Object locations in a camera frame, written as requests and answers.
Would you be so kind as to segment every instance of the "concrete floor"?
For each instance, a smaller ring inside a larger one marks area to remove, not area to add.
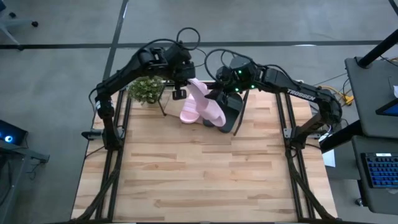
[[[13,27],[23,44],[111,43],[123,0],[5,0],[19,17],[39,21],[38,28]],[[174,39],[179,29],[196,27],[203,42],[381,40],[398,20],[387,0],[138,0],[127,5],[120,43]],[[195,41],[188,33],[183,40]],[[11,42],[0,34],[0,44]],[[258,63],[276,63],[295,79],[315,84],[345,73],[344,59],[364,55],[374,46],[228,47]],[[208,52],[212,48],[203,48]],[[124,66],[134,49],[117,49],[112,71]],[[93,113],[87,95],[101,81],[109,49],[0,50],[0,119],[30,132],[31,149],[51,155],[26,177],[10,223],[51,223],[70,218],[87,145],[80,133]],[[192,52],[194,61],[203,61]],[[398,55],[396,47],[384,56]],[[210,69],[221,66],[218,56]],[[203,67],[197,76],[209,80]],[[346,75],[326,85],[340,89]],[[355,105],[343,117],[358,119]],[[353,201],[355,181],[331,180],[339,217],[344,220],[395,223],[398,217],[371,213]]]

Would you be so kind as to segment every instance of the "keyboard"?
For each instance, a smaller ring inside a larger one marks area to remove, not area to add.
[[[362,153],[372,188],[398,188],[398,153]]]

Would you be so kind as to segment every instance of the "wooden table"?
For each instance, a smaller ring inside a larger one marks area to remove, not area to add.
[[[166,111],[178,110],[181,104],[172,102],[169,92],[161,102]],[[292,97],[292,104],[298,125],[311,118],[307,101]],[[95,128],[101,127],[96,118]],[[102,145],[90,142],[87,153]],[[158,105],[134,102],[114,222],[297,221],[284,151],[275,95],[270,93],[250,92],[236,136],[201,124],[182,124],[174,116],[164,117]],[[307,147],[303,156],[312,192],[336,216],[321,152]],[[105,157],[102,150],[85,161],[72,218],[98,193]],[[300,198],[307,217],[302,192]]]

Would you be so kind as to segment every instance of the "potted plant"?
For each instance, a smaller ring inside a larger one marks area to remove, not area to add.
[[[156,103],[157,98],[162,91],[163,83],[159,77],[142,77],[134,80],[127,89],[130,98],[143,105]]]

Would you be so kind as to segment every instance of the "wooden tabletop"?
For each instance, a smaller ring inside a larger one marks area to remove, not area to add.
[[[126,98],[123,101],[120,124]],[[170,92],[164,93],[161,102],[169,113],[178,111],[182,103],[173,102]],[[298,125],[311,118],[307,101],[292,97],[292,104]],[[94,127],[103,127],[99,118]],[[90,142],[87,153],[102,145]],[[284,151],[275,95],[270,93],[250,92],[236,136],[202,124],[182,124],[177,117],[164,117],[158,105],[134,102],[114,221],[297,221]],[[321,152],[307,147],[303,156],[312,192],[336,216]],[[103,149],[85,161],[72,218],[84,212],[98,193],[105,157]],[[300,198],[306,214],[302,192]]]

